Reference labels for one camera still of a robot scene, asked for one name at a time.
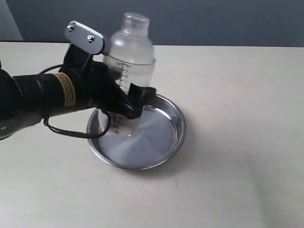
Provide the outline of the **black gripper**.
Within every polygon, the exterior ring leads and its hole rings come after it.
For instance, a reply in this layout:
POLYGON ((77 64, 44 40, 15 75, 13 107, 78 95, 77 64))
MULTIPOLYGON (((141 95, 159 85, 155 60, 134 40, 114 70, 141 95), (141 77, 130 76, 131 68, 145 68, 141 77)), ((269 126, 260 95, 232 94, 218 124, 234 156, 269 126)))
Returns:
POLYGON ((71 108, 74 112, 98 108, 137 119, 157 91, 154 87, 131 83, 125 95, 114 81, 109 67, 94 60, 71 61, 71 76, 76 89, 76 104, 71 108))

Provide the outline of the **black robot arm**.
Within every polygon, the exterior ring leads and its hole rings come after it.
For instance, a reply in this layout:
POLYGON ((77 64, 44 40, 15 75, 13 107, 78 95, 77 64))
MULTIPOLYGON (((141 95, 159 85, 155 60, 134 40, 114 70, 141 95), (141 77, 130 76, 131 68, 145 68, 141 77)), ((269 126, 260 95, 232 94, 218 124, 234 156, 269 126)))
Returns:
POLYGON ((59 72, 10 76, 0 72, 0 137, 43 123, 55 133, 83 139, 96 139, 110 129, 111 114, 129 120, 142 115, 143 108, 156 95, 153 87, 131 84, 124 93, 114 81, 106 64, 94 62, 85 70, 59 66, 59 72), (82 133, 56 128, 49 119, 90 108, 106 115, 105 129, 100 133, 82 133))

